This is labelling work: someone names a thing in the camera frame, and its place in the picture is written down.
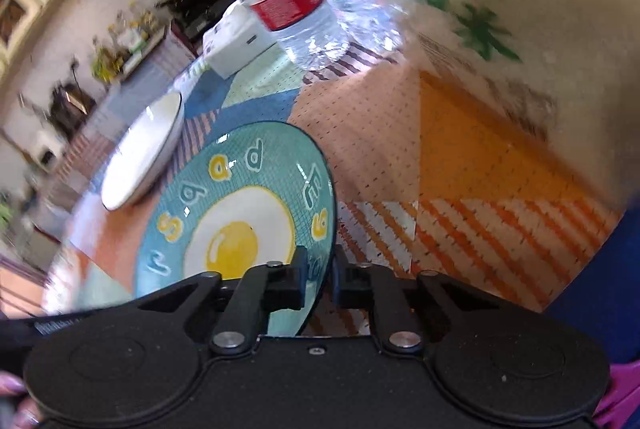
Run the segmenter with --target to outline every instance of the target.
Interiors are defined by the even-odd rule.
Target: teal plate
[[[296,335],[326,276],[335,243],[334,185],[322,152],[284,122],[241,126],[206,146],[164,191],[138,251],[141,297],[213,270],[223,279],[308,253],[305,307],[270,316],[269,335]]]

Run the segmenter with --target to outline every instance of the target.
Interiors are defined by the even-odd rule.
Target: white bowl
[[[179,92],[146,107],[118,144],[102,182],[102,203],[110,211],[131,205],[153,185],[171,160],[184,123]]]

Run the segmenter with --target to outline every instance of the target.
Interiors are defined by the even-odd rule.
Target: bowl rim
[[[149,162],[149,164],[145,168],[145,170],[144,171],[140,171],[140,173],[138,174],[138,177],[136,178],[136,182],[130,187],[129,191],[124,195],[124,197],[121,200],[119,200],[116,203],[115,206],[111,206],[111,207],[107,206],[104,203],[104,183],[107,181],[107,179],[109,177],[109,168],[111,167],[111,163],[113,162],[113,157],[109,161],[109,165],[107,166],[107,169],[104,172],[104,180],[102,181],[102,186],[101,186],[101,189],[100,189],[100,200],[102,201],[102,205],[104,205],[104,207],[108,211],[110,211],[110,212],[116,211],[117,209],[120,209],[121,207],[126,205],[127,201],[133,196],[133,194],[136,192],[136,190],[138,189],[140,184],[142,184],[142,181],[145,179],[146,175],[149,173],[149,170],[156,163],[156,161],[158,160],[161,152],[164,151],[164,148],[166,147],[166,143],[169,140],[169,138],[171,137],[171,133],[174,130],[174,128],[176,127],[178,119],[180,118],[180,115],[181,115],[182,110],[184,108],[184,97],[182,96],[182,93],[180,91],[172,90],[172,91],[169,91],[169,92],[165,93],[163,96],[157,98],[155,101],[151,102],[151,104],[149,104],[148,106],[145,106],[145,110],[146,110],[146,108],[151,107],[156,102],[161,101],[162,99],[165,99],[168,96],[175,95],[175,94],[178,95],[177,110],[175,112],[174,120],[171,123],[171,127],[167,130],[166,134],[164,135],[164,138],[162,139],[162,144],[160,145],[160,148],[156,151],[156,154],[151,159],[151,161]],[[131,126],[129,126],[129,131],[127,131],[127,133],[125,133],[125,135],[120,139],[120,141],[118,142],[114,152],[118,150],[120,144],[124,141],[124,139],[127,137],[127,135],[129,135],[129,133],[131,132],[132,128],[135,127],[135,125],[138,123],[138,121],[142,118],[143,114],[145,113],[145,110],[140,112],[139,116],[136,117],[136,120],[134,120],[134,122],[131,124]]]
[[[254,126],[255,124],[281,124],[284,126],[289,126],[290,128],[299,130],[300,133],[302,133],[303,135],[306,136],[306,138],[308,138],[311,143],[313,144],[313,146],[315,146],[316,149],[318,149],[318,152],[320,154],[320,157],[322,159],[322,162],[324,163],[324,168],[326,169],[326,172],[329,176],[329,182],[331,184],[331,191],[332,194],[334,196],[334,199],[332,200],[333,202],[333,206],[334,206],[334,224],[332,225],[332,239],[331,239],[331,249],[329,251],[329,258],[327,260],[327,265],[326,268],[324,269],[324,275],[322,276],[322,278],[319,280],[319,285],[318,285],[318,292],[316,293],[316,298],[314,300],[314,303],[311,305],[311,308],[309,308],[309,311],[306,315],[306,317],[304,318],[304,320],[302,321],[302,324],[300,325],[300,328],[296,331],[295,336],[300,335],[306,328],[306,326],[308,325],[309,319],[311,319],[311,316],[314,314],[314,312],[316,311],[316,307],[318,306],[318,303],[320,302],[321,298],[322,298],[322,294],[324,293],[324,287],[326,285],[327,279],[329,277],[329,273],[331,272],[331,267],[332,267],[332,262],[334,260],[334,250],[335,250],[335,241],[337,238],[337,234],[338,234],[338,199],[337,196],[335,194],[335,181],[334,181],[334,175],[331,171],[331,167],[329,165],[328,160],[326,159],[326,156],[324,154],[324,151],[322,151],[322,149],[320,148],[320,146],[318,146],[318,143],[315,141],[315,139],[309,135],[305,130],[303,130],[302,128],[299,128],[293,124],[290,124],[289,122],[282,122],[281,120],[254,120],[253,122],[247,122],[246,124],[242,124],[240,126],[236,126],[234,128],[231,128],[230,130],[226,130],[225,133],[220,133],[217,137],[213,138],[210,142],[207,142],[206,145],[204,145],[202,147],[202,149],[200,149],[200,151],[198,152],[197,155],[195,155],[193,158],[191,158],[191,160],[189,162],[187,162],[187,164],[185,164],[185,166],[174,176],[174,179],[172,181],[176,182],[177,181],[177,177],[178,175],[184,171],[184,169],[205,149],[207,149],[211,144],[215,144],[216,140],[218,140],[219,138],[222,138],[225,135],[228,135],[229,133],[232,133],[236,130],[240,130],[241,128],[246,128],[247,126]],[[138,260],[140,257],[140,248],[142,247],[142,243],[144,242],[144,239],[146,237],[146,229],[148,229],[148,226],[150,225],[152,218],[154,216],[154,213],[156,212],[156,209],[158,207],[158,205],[160,204],[160,201],[162,200],[162,196],[164,196],[164,194],[167,192],[167,189],[164,189],[160,195],[160,199],[158,200],[158,203],[156,203],[156,205],[154,206],[153,211],[151,212],[151,216],[149,216],[148,222],[146,224],[145,227],[145,232],[143,232],[142,237],[140,238],[140,244],[138,246],[138,249],[136,250],[136,257],[135,257],[135,261],[136,264],[134,266],[133,269],[133,276],[132,276],[132,284],[134,287],[134,290],[136,289],[136,284],[138,282]]]

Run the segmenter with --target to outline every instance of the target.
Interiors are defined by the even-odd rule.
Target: egg yolk
[[[220,272],[223,279],[244,275],[258,255],[258,237],[245,221],[232,221],[212,238],[207,250],[207,270]]]

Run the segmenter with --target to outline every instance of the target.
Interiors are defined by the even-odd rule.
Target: round black cover
[[[198,351],[166,314],[101,314],[37,345],[24,378],[49,415],[123,425],[176,400],[198,372]]]
[[[434,367],[444,387],[491,419],[560,423],[592,412],[609,382],[602,349],[542,316],[468,315],[440,343]]]

